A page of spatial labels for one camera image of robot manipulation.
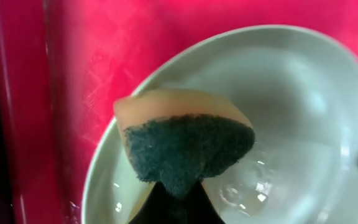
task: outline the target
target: sponge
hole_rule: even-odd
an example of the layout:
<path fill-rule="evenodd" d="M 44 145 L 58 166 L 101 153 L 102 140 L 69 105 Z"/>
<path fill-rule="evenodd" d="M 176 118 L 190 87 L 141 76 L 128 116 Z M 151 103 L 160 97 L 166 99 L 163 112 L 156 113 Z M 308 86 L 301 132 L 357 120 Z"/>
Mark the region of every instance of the sponge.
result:
<path fill-rule="evenodd" d="M 138 178 L 157 183 L 140 211 L 143 215 L 131 223 L 204 223 L 201 207 L 199 214 L 204 215 L 194 215 L 194 205 L 202 203 L 210 205 L 211 217 L 217 216 L 201 183 L 222 174 L 251 150 L 255 134 L 249 120 L 229 100 L 196 90 L 153 90 L 121 99 L 114 109 Z M 144 215 L 156 211 L 156 198 L 165 199 L 169 219 Z M 218 216 L 216 221 L 222 223 Z"/>

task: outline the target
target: black object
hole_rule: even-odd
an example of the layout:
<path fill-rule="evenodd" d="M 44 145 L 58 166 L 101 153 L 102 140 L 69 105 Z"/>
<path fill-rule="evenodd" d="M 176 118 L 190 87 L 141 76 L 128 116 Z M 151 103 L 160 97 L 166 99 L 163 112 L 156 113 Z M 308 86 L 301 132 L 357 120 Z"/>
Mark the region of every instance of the black object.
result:
<path fill-rule="evenodd" d="M 171 196 L 157 182 L 139 213 L 129 224 L 224 224 L 209 201 L 200 182 L 184 200 Z"/>

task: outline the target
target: red countertop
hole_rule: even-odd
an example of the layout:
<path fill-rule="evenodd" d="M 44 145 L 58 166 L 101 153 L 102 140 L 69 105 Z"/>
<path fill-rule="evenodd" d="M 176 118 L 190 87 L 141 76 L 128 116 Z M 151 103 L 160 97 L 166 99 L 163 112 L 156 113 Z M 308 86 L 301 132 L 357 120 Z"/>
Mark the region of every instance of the red countertop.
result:
<path fill-rule="evenodd" d="M 18 224 L 79 223 L 112 103 L 185 48 L 259 24 L 358 55 L 358 0 L 0 0 L 0 110 Z"/>

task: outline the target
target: white bowl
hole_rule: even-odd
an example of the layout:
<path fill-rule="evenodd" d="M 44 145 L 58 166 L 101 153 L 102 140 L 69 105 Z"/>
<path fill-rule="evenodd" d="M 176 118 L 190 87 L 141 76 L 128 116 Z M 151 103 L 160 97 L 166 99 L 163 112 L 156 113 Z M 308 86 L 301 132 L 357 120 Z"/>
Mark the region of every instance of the white bowl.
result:
<path fill-rule="evenodd" d="M 133 95 L 160 86 L 227 96 L 254 125 L 255 148 L 204 181 L 227 224 L 358 223 L 358 60 L 335 40 L 292 26 L 232 30 L 172 58 Z M 127 223 L 151 187 L 113 119 L 89 167 L 82 223 Z"/>

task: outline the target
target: water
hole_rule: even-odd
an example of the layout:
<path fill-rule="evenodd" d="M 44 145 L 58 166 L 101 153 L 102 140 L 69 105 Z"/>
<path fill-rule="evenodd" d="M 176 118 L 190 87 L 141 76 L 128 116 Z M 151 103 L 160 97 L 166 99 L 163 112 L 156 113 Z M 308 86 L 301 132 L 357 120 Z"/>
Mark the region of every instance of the water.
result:
<path fill-rule="evenodd" d="M 309 223 L 331 189 L 336 154 L 315 142 L 261 140 L 204 186 L 226 223 Z"/>

